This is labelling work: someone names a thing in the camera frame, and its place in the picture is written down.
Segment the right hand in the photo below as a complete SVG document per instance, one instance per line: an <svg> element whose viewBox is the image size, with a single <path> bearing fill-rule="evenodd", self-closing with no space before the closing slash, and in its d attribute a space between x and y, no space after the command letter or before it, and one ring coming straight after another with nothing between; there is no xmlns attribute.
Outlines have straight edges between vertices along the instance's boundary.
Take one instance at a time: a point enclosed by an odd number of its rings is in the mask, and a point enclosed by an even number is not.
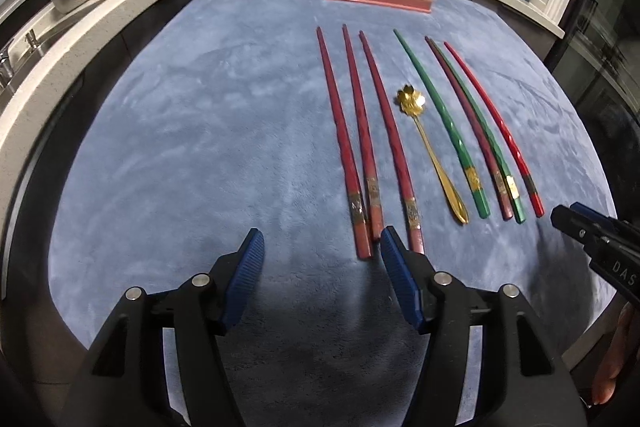
<svg viewBox="0 0 640 427"><path fill-rule="evenodd" d="M602 359L591 387L593 405L607 403L614 395L620 373L630 364L631 352L639 348L639 312L631 303L618 316L610 347Z"/></svg>

